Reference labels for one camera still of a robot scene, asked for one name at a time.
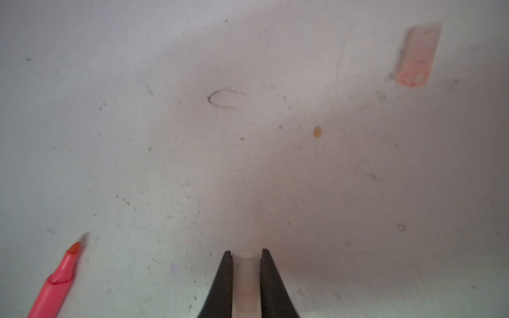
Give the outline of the translucent pen cap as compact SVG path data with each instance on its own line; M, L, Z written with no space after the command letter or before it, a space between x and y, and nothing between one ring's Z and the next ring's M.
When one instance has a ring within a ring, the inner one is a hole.
M232 317L261 317L260 252L233 252Z
M415 88L428 82L441 31L442 24L439 22L408 29L394 75L398 84Z

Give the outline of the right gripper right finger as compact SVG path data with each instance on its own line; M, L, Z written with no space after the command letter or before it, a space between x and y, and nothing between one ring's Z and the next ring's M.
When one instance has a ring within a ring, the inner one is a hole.
M260 293L262 318L300 318L268 249L260 259Z

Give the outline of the pink pen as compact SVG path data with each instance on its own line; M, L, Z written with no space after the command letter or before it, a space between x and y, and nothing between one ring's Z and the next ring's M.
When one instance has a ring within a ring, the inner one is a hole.
M74 243L65 253L57 269L46 279L28 318L57 317L76 277L82 245Z

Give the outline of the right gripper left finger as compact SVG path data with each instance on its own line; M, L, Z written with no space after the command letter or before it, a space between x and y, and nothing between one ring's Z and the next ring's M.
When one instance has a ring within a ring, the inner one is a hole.
M232 318L233 256L224 252L215 278L198 318Z

